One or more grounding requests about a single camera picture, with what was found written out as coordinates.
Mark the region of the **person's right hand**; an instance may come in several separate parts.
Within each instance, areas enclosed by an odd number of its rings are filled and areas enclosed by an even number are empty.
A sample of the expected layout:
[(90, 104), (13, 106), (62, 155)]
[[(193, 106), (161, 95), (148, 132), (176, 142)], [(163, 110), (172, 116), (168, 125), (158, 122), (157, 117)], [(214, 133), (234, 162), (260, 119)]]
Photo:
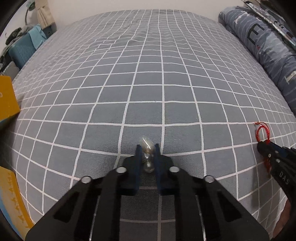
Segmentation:
[(290, 211), (291, 211), (291, 204), (290, 201), (287, 200), (285, 203), (285, 207), (280, 215), (280, 219), (277, 221), (275, 228), (273, 230), (273, 238), (275, 238), (283, 227), (286, 225), (288, 220), (290, 219)]

